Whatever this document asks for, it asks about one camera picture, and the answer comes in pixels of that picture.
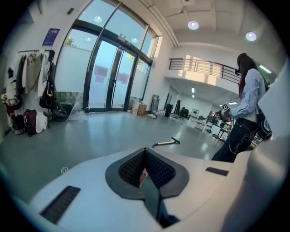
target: glass door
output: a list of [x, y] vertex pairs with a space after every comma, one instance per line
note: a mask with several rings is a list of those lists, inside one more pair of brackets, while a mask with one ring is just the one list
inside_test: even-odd
[[102, 39], [99, 44], [87, 74], [91, 81], [85, 111], [123, 111], [136, 57], [109, 40]]

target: woman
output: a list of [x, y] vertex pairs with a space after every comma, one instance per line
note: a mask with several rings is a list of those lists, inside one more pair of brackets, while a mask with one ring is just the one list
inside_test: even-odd
[[241, 73], [239, 97], [241, 104], [221, 115], [224, 121], [236, 118], [237, 121], [227, 141], [214, 155], [212, 160], [234, 162], [238, 153], [245, 151], [251, 144], [257, 129], [258, 101], [266, 92], [264, 78], [259, 73], [255, 61], [242, 53], [237, 58], [238, 71]]

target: light blue shirt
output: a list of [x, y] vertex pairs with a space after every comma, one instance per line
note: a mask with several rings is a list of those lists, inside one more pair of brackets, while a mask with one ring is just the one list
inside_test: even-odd
[[231, 109], [233, 118], [247, 118], [250, 115], [258, 114], [258, 101], [265, 94], [266, 88], [264, 78], [258, 70], [252, 68], [248, 71], [245, 78], [245, 87], [242, 93], [241, 104]]

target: dark jeans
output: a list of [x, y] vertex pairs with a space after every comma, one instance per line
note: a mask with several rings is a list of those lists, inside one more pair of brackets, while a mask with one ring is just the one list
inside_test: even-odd
[[227, 140], [222, 145], [221, 149], [217, 151], [212, 160], [233, 163], [237, 154], [245, 151], [251, 144], [249, 138], [254, 137], [254, 131], [256, 128], [257, 124], [255, 122], [238, 118], [232, 131], [228, 135]]

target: long brown hair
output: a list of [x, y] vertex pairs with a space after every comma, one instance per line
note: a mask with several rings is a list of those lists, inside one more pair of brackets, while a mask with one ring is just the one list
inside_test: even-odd
[[243, 90], [245, 87], [245, 78], [248, 71], [252, 68], [258, 70], [255, 61], [249, 57], [246, 53], [242, 53], [237, 58], [237, 64], [239, 66], [239, 71], [241, 73], [241, 80], [239, 83], [239, 96], [242, 98]]

